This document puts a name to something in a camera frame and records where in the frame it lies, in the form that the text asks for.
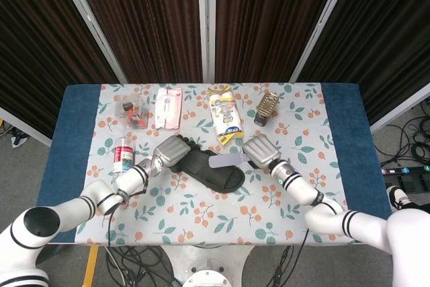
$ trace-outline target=plastic bottle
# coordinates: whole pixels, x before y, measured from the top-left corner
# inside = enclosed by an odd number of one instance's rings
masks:
[[[114,180],[134,165],[134,141],[130,137],[115,140]]]

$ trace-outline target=black slipper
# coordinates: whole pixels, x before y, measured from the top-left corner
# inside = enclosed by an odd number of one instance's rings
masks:
[[[202,151],[194,141],[180,135],[178,137],[191,147],[191,151],[176,165],[170,167],[173,173],[183,171],[218,193],[231,193],[242,186],[245,174],[238,167],[211,168],[209,157],[217,155],[216,153]]]

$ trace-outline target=snack package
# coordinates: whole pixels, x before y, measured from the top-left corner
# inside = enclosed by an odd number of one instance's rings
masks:
[[[214,129],[219,142],[225,145],[233,137],[243,137],[241,117],[229,86],[223,90],[209,89],[209,107]]]
[[[182,89],[159,89],[155,100],[155,128],[178,129],[181,119]]]

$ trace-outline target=brown curtain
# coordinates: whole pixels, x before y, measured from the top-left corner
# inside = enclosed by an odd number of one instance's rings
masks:
[[[216,0],[217,82],[287,81],[327,0]]]
[[[198,0],[88,0],[129,82],[202,81]]]
[[[299,81],[358,83],[379,120],[430,82],[430,0],[339,0]]]
[[[0,106],[48,137],[65,87],[115,83],[71,0],[1,0]]]

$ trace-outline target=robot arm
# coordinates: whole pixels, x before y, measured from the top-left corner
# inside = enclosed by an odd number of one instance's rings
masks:
[[[116,192],[104,181],[89,184],[78,198],[57,206],[35,207],[21,213],[0,234],[0,286],[48,286],[48,276],[36,268],[36,259],[59,232],[69,231],[95,215],[111,214],[161,167],[170,167],[183,158],[190,147],[176,136],[161,143],[151,158],[133,166],[115,183]]]
[[[271,176],[301,205],[314,206],[304,218],[315,233],[347,235],[372,247],[391,253],[386,221],[357,211],[344,211],[332,198],[313,188],[263,135],[243,145],[244,152],[256,167],[269,169]]]

